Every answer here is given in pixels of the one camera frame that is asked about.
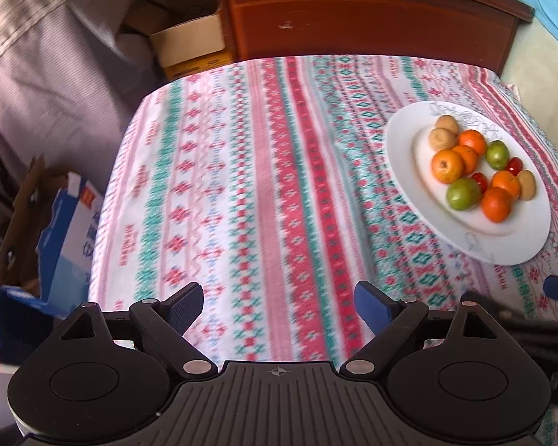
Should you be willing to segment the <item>orange mandarin front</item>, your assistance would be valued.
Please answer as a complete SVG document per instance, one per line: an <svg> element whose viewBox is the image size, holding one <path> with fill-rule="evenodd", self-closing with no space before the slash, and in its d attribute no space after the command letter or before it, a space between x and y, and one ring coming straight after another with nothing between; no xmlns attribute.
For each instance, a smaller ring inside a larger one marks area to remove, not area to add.
<svg viewBox="0 0 558 446"><path fill-rule="evenodd" d="M504 222L510 216L512 206L512 196L500 187L489 188L481 200L482 212L492 223Z"/></svg>

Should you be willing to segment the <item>green lime fruit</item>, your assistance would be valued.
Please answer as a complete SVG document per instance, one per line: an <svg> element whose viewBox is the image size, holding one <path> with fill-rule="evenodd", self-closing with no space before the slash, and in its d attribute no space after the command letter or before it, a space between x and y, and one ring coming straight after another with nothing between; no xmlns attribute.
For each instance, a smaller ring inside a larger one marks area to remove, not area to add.
<svg viewBox="0 0 558 446"><path fill-rule="evenodd" d="M453 210L470 210L481 198L481 189L477 181L462 177L452 182L446 190L446 201Z"/></svg>

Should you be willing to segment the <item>small green lime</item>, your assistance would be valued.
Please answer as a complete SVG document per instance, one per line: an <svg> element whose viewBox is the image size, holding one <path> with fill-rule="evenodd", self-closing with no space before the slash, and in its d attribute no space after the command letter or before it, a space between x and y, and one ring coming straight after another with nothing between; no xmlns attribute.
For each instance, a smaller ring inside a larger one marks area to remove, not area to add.
<svg viewBox="0 0 558 446"><path fill-rule="evenodd" d="M504 170L510 161L510 153L501 140L491 141L486 151L486 161L495 170Z"/></svg>

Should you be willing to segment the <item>blue white carton box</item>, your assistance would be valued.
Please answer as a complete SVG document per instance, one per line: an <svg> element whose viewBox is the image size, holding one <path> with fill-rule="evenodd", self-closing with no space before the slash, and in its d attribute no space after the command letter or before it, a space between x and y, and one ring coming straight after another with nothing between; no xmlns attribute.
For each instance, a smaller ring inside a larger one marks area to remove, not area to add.
<svg viewBox="0 0 558 446"><path fill-rule="evenodd" d="M77 173L67 173L57 188L36 247L40 301L55 315L87 300L102 203L99 191Z"/></svg>

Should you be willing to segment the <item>grey checkered cloth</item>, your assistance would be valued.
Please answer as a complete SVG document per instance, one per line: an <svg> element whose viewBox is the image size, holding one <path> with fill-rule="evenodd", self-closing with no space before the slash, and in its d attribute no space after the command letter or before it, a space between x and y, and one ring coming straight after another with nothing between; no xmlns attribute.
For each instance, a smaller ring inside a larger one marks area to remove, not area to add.
<svg viewBox="0 0 558 446"><path fill-rule="evenodd" d="M144 96L160 82L147 38L123 30L134 0L0 0L0 156L33 158L105 189Z"/></svg>

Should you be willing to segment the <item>small orange mandarin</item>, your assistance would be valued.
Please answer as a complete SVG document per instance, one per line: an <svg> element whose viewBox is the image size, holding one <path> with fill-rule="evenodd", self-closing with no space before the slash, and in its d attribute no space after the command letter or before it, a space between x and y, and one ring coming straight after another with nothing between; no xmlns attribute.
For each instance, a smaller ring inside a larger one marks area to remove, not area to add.
<svg viewBox="0 0 558 446"><path fill-rule="evenodd" d="M471 148L479 156L484 156L488 149L486 138L472 129L459 134L459 145Z"/></svg>

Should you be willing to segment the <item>cardboard box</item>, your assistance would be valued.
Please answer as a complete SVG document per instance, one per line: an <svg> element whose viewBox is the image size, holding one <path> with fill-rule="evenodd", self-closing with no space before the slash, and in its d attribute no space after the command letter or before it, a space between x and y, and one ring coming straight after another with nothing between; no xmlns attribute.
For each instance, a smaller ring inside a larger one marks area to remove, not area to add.
<svg viewBox="0 0 558 446"><path fill-rule="evenodd" d="M135 0L124 24L147 38L169 82L234 61L218 0Z"/></svg>

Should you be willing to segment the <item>red cherry tomato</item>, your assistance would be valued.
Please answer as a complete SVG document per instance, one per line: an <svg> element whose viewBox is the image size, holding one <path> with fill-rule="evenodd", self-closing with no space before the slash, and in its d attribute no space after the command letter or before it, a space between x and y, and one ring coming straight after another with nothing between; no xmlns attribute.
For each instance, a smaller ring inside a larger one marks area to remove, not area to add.
<svg viewBox="0 0 558 446"><path fill-rule="evenodd" d="M523 161L519 157L512 157L506 167L505 170L510 172L512 175L517 176L523 170Z"/></svg>
<svg viewBox="0 0 558 446"><path fill-rule="evenodd" d="M475 182L477 182L477 185L479 186L481 194L484 194L488 190L489 181L488 181L486 175L484 175L483 173L475 172L474 174L471 175L471 179L473 179Z"/></svg>

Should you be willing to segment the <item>large orange mandarin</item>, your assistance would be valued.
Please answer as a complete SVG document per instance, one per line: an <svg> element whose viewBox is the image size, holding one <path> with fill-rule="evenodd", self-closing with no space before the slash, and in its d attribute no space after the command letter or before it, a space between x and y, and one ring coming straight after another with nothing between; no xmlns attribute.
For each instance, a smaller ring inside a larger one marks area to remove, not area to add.
<svg viewBox="0 0 558 446"><path fill-rule="evenodd" d="M513 201L519 199L521 194L521 185L518 178L507 170L495 172L491 178L491 186L505 190Z"/></svg>

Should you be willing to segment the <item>white ceramic plate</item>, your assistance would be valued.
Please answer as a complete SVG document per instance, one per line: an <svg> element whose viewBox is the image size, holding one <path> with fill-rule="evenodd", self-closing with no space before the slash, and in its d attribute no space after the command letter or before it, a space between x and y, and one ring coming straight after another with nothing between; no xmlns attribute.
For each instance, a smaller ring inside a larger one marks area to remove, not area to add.
<svg viewBox="0 0 558 446"><path fill-rule="evenodd" d="M476 130L487 141L502 141L512 157L522 160L535 179L535 196L517 200L507 220L493 223L480 206L453 210L446 185L430 170L434 151L428 134L438 117L451 115L464 130ZM411 210L442 240L459 251L492 265L522 264L539 253L551 229L551 204L534 162L501 125L459 104L422 101L396 111L385 128L385 157L393 182Z"/></svg>

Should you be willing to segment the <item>brown kiwi fruit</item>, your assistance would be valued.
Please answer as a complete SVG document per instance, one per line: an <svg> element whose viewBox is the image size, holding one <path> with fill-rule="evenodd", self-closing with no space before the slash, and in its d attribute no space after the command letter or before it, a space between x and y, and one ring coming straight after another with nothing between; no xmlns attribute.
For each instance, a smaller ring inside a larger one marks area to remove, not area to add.
<svg viewBox="0 0 558 446"><path fill-rule="evenodd" d="M531 200L536 195L536 180L533 173L523 169L517 174L520 184L520 199Z"/></svg>
<svg viewBox="0 0 558 446"><path fill-rule="evenodd" d="M451 115L442 115L437 118L434 124L435 128L448 130L450 133L459 135L459 123L455 117Z"/></svg>
<svg viewBox="0 0 558 446"><path fill-rule="evenodd" d="M458 143L456 134L445 128L433 128L428 134L428 145L434 152L452 149Z"/></svg>

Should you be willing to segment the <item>brown wooden cabinet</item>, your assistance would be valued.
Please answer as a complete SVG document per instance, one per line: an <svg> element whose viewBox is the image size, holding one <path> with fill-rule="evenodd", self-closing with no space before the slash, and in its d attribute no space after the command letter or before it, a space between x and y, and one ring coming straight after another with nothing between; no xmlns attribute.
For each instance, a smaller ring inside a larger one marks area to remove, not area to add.
<svg viewBox="0 0 558 446"><path fill-rule="evenodd" d="M501 72L520 0L218 0L237 61L315 54L393 54Z"/></svg>

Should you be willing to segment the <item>patterned red green tablecloth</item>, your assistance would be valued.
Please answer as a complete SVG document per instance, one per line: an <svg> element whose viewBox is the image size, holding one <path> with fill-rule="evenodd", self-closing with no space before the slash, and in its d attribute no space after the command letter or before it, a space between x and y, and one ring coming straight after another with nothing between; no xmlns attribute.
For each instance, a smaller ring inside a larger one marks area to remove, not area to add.
<svg viewBox="0 0 558 446"><path fill-rule="evenodd" d="M388 119L431 98L508 131L551 201L543 249L522 265L455 250L391 179ZM182 78L140 104L106 191L88 296L104 310L189 282L204 309L189 340L214 361L341 363L370 338L367 280L451 309L477 290L558 321L558 152L493 71L423 58L268 58Z"/></svg>

